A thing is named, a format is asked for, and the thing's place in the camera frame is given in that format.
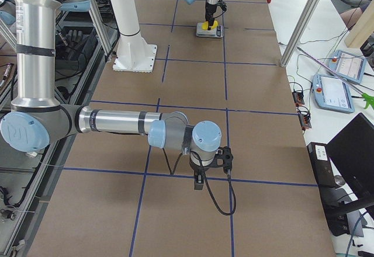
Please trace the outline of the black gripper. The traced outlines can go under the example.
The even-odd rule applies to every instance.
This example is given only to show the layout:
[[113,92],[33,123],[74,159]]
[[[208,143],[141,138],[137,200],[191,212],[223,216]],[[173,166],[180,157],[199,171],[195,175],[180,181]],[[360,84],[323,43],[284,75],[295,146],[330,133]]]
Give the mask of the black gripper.
[[199,168],[194,170],[194,189],[203,190],[204,187],[204,178],[203,178],[203,169]]
[[205,2],[205,20],[214,20],[214,14],[217,11],[219,0],[206,0]]

